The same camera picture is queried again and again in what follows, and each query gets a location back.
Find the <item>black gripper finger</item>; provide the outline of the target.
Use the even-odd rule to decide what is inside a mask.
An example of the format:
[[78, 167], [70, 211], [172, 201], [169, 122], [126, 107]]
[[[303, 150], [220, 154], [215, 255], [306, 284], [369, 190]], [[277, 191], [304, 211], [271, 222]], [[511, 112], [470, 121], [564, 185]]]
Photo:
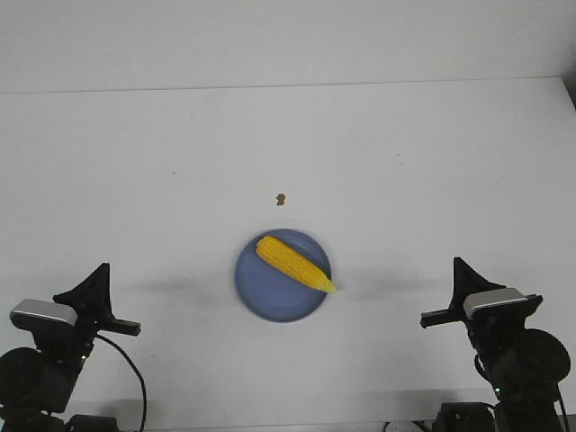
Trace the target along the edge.
[[462, 258], [453, 260], [453, 297], [448, 309], [464, 315], [464, 301], [475, 293], [504, 289], [502, 284], [492, 283], [473, 270]]
[[78, 317], [114, 320], [110, 296], [109, 263], [101, 263], [83, 282], [72, 290], [56, 294], [52, 300], [71, 307]]

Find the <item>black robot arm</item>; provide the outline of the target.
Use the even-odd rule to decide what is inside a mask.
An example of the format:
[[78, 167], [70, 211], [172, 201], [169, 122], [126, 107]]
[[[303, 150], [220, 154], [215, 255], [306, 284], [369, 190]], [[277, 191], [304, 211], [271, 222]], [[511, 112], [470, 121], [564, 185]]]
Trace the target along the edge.
[[64, 421], [77, 379], [97, 339], [106, 333], [136, 337], [138, 322], [113, 315], [110, 266], [100, 264], [70, 291], [51, 301], [24, 299], [10, 321], [31, 333], [32, 347], [17, 347], [1, 357], [1, 419], [4, 431], [116, 431], [114, 417], [75, 414]]
[[462, 258], [454, 259], [448, 307], [422, 313], [420, 325], [463, 323], [476, 372], [497, 402], [444, 402], [432, 430], [569, 430], [559, 383], [571, 370], [570, 355], [552, 334], [526, 326], [542, 302], [538, 294], [490, 282]]

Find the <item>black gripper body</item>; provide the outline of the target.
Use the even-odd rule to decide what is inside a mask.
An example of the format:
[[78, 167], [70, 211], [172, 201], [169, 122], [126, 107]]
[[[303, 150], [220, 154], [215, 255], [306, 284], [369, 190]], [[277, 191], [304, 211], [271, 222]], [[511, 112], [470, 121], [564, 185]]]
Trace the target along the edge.
[[98, 331], [111, 332], [131, 337], [137, 337], [141, 332], [141, 324], [126, 319], [117, 319], [112, 315], [93, 318], [94, 327]]
[[420, 318], [420, 326], [424, 329], [436, 325], [442, 325], [457, 321], [472, 322], [486, 320], [491, 317], [505, 317], [512, 319], [525, 319], [526, 317], [535, 313], [537, 308], [543, 302], [543, 296], [537, 294], [530, 294], [527, 296], [528, 301], [524, 303], [512, 304], [509, 306], [500, 306], [492, 310], [486, 310], [480, 314], [475, 320], [468, 320], [464, 315], [458, 315], [450, 310], [436, 310], [431, 312], [423, 312]]

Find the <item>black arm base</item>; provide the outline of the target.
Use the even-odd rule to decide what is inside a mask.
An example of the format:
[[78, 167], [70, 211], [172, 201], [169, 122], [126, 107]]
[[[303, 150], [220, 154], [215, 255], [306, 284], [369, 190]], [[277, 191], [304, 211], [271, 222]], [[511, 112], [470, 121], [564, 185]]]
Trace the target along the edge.
[[68, 432], [118, 432], [117, 419], [114, 417], [76, 414], [66, 424]]
[[495, 432], [496, 422], [484, 402], [443, 403], [432, 424], [434, 432]]

